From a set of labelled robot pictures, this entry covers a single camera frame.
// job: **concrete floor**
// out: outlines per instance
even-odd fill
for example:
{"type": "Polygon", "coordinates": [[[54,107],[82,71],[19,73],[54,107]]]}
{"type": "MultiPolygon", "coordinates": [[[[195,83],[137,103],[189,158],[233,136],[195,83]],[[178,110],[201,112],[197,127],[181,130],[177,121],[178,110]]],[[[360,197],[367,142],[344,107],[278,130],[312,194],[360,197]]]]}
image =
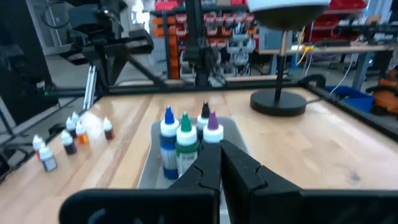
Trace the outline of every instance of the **concrete floor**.
{"type": "MultiPolygon", "coordinates": [[[[140,61],[141,64],[149,68],[149,70],[151,70],[154,73],[160,74],[164,69],[164,67],[159,67],[160,65],[158,61],[159,57],[162,58],[163,55],[158,56],[156,54],[157,51],[155,48],[154,53],[152,53],[152,55],[139,55],[136,58],[138,61],[140,61]]],[[[47,65],[49,66],[53,82],[56,85],[63,87],[67,86],[85,87],[87,79],[87,71],[88,71],[87,65],[74,66],[58,56],[47,57],[47,65]]],[[[324,76],[326,76],[327,85],[337,85],[337,83],[340,82],[340,80],[343,78],[344,75],[343,72],[341,71],[328,70],[326,66],[317,66],[317,65],[314,65],[308,74],[315,74],[315,73],[324,74],[324,76]]],[[[252,70],[252,75],[256,74],[258,74],[258,72],[252,70]]],[[[303,74],[304,71],[301,68],[290,71],[290,75],[294,79],[299,79],[303,77],[303,74]]],[[[350,73],[343,81],[342,85],[351,86],[353,82],[353,76],[354,73],[353,72],[350,73]]],[[[134,79],[136,80],[145,79],[145,76],[143,76],[137,69],[127,64],[124,67],[122,74],[120,75],[117,82],[123,82],[126,80],[134,80],[134,79]]],[[[374,86],[376,83],[377,83],[376,78],[368,80],[366,83],[364,83],[363,90],[369,86],[374,86]]],[[[62,110],[52,114],[51,116],[48,116],[40,123],[36,124],[33,128],[30,128],[28,131],[26,131],[26,134],[28,134],[26,138],[17,138],[13,140],[12,143],[31,142],[33,135],[35,134],[38,134],[43,138],[47,138],[49,136],[48,128],[57,123],[64,123],[65,120],[68,118],[68,116],[72,114],[73,111],[79,112],[82,110],[83,99],[82,98],[60,99],[61,106],[66,104],[69,105],[63,108],[62,110]]],[[[395,117],[384,116],[377,118],[378,120],[380,120],[380,122],[384,123],[385,125],[396,128],[398,131],[398,121],[396,121],[395,117]]],[[[31,147],[25,147],[24,149],[27,151],[32,151],[31,147]]],[[[21,158],[22,154],[20,152],[17,152],[11,158],[10,163],[15,164],[19,160],[21,160],[21,158]]]]}

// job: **blue bin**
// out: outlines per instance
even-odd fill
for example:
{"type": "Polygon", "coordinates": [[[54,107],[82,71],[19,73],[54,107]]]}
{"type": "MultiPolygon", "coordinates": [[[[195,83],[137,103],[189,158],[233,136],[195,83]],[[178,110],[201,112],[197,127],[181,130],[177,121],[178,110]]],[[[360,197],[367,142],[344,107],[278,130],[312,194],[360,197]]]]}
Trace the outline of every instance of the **blue bin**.
{"type": "MultiPolygon", "coordinates": [[[[335,86],[326,86],[325,90],[332,91],[334,88],[335,86]]],[[[348,86],[339,86],[333,93],[339,96],[346,96],[346,98],[342,99],[342,101],[348,105],[366,113],[371,112],[374,102],[373,96],[361,93],[360,91],[348,86]]]]}

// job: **black panel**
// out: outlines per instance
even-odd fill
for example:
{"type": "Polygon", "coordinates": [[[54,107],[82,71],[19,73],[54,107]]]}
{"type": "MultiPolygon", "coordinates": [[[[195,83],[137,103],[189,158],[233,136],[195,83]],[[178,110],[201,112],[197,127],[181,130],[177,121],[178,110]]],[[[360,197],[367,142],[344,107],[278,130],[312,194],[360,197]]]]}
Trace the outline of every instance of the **black panel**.
{"type": "Polygon", "coordinates": [[[52,83],[24,0],[0,0],[0,95],[15,123],[57,104],[35,94],[36,83],[52,83]]]}

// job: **wooden table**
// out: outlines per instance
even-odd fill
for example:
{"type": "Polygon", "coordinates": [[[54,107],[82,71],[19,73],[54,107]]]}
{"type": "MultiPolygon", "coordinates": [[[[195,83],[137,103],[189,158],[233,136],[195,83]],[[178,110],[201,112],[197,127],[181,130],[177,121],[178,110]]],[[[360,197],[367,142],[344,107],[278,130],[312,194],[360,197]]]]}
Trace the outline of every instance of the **wooden table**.
{"type": "MultiPolygon", "coordinates": [[[[308,100],[318,97],[301,88],[308,100]]],[[[296,118],[274,118],[249,107],[253,91],[120,96],[101,99],[82,116],[89,146],[67,156],[60,139],[49,147],[58,169],[45,173],[35,157],[0,186],[0,223],[57,223],[58,209],[88,188],[131,189],[138,185],[150,144],[150,127],[172,105],[177,116],[197,116],[203,100],[219,116],[232,117],[249,152],[259,162],[307,189],[398,189],[395,142],[324,101],[296,118]],[[102,120],[114,124],[107,142],[102,120]]]]}

